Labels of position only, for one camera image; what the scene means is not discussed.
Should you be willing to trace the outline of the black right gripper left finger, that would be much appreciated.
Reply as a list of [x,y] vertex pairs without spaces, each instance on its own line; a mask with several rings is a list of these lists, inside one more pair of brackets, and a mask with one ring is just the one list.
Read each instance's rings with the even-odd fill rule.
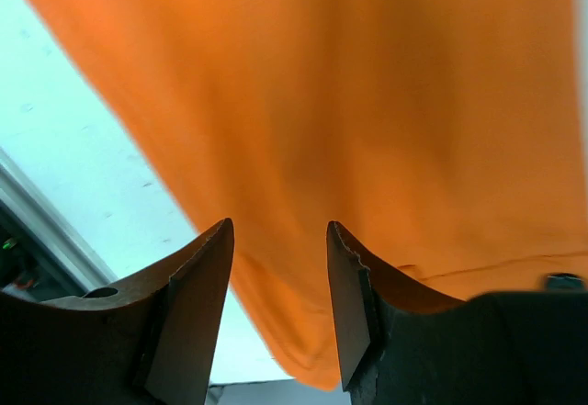
[[201,404],[232,269],[223,219],[164,259],[76,297],[1,297],[4,404]]

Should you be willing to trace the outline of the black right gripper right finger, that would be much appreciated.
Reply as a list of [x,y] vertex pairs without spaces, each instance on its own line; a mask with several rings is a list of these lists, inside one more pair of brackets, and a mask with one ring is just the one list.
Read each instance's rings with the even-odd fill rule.
[[341,385],[355,404],[584,404],[587,286],[452,298],[326,231]]

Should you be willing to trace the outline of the orange trousers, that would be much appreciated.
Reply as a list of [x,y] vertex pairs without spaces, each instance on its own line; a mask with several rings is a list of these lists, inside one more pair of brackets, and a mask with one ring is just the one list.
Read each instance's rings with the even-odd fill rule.
[[575,0],[29,0],[281,367],[340,380],[325,231],[457,298],[587,273]]

